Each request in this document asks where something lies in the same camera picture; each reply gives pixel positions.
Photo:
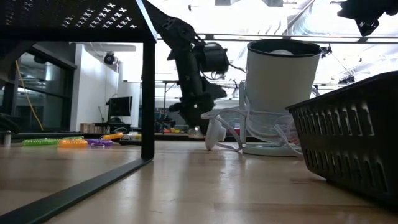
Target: white cylindrical container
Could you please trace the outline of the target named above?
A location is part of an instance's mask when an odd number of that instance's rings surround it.
[[[297,40],[250,42],[246,74],[250,110],[288,113],[285,107],[309,99],[321,52],[319,45]],[[277,117],[251,115],[246,125],[270,133]]]

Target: robotic arm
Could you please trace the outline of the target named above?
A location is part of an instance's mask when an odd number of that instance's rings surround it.
[[[346,0],[341,3],[338,16],[354,19],[363,37],[370,35],[379,26],[378,19],[386,13],[398,13],[397,0]]]
[[[182,97],[180,103],[170,106],[170,111],[179,111],[190,128],[198,126],[205,134],[208,120],[202,120],[200,115],[211,111],[214,100],[226,97],[226,92],[201,73],[225,74],[229,67],[227,50],[219,44],[201,40],[190,24],[164,14],[147,0],[142,2],[155,30],[171,48],[167,60],[175,60],[177,66],[177,84],[181,87]]]

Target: computer monitor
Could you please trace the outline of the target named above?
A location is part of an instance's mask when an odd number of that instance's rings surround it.
[[[108,117],[130,116],[131,115],[132,96],[109,99]]]

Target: black metal table leg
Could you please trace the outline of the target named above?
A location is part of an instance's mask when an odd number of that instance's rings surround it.
[[[151,160],[137,159],[0,216],[0,223],[43,223],[133,173]]]
[[[141,158],[155,156],[155,42],[144,43],[142,56],[142,146]]]

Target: black plastic basket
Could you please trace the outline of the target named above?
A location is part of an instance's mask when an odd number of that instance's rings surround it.
[[[398,205],[398,72],[287,109],[311,172],[385,205]]]

